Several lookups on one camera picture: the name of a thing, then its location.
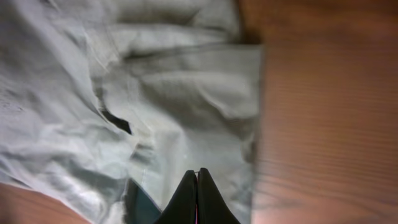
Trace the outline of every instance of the wooden table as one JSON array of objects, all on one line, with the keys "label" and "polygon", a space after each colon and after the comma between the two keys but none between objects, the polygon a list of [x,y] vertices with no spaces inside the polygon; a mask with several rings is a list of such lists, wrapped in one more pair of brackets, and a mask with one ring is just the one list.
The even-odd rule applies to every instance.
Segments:
[{"label": "wooden table", "polygon": [[[266,44],[255,224],[398,223],[398,1],[242,0]],[[86,223],[1,185],[11,221]]]}]

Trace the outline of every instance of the brown wooden surface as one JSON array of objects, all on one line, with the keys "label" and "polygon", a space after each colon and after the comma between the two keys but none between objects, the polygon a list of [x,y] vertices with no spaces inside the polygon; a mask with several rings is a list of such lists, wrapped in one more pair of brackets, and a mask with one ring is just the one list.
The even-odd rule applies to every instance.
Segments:
[{"label": "brown wooden surface", "polygon": [[[398,1],[240,4],[266,43],[253,223],[398,223]],[[0,192],[0,223],[86,223],[41,194]]]}]

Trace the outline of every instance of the black pointed object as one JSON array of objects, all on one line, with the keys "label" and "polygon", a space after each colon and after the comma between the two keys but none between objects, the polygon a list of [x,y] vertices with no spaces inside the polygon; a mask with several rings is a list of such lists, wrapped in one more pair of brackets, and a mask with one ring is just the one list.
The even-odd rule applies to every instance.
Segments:
[{"label": "black pointed object", "polygon": [[226,206],[209,171],[198,174],[198,224],[239,224]]},{"label": "black pointed object", "polygon": [[188,170],[154,224],[195,224],[196,210],[197,177],[193,170]]}]

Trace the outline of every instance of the gray cloth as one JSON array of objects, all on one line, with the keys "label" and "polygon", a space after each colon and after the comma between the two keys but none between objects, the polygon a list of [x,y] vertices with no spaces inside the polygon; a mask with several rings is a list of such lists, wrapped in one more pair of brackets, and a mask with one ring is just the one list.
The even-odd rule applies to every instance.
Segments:
[{"label": "gray cloth", "polygon": [[[122,223],[206,167],[250,223],[261,50],[229,0],[14,0],[0,13],[0,181]],[[101,113],[129,123],[118,129]]]}]

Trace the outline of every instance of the crumpled fabric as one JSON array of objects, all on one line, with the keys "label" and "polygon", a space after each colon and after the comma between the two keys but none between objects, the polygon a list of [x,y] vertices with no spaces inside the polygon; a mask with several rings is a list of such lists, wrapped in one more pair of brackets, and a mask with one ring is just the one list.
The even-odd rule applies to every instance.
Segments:
[{"label": "crumpled fabric", "polygon": [[[13,0],[0,13],[0,182],[123,223],[206,167],[250,223],[261,48],[230,0]],[[103,115],[128,122],[131,134]]]}]

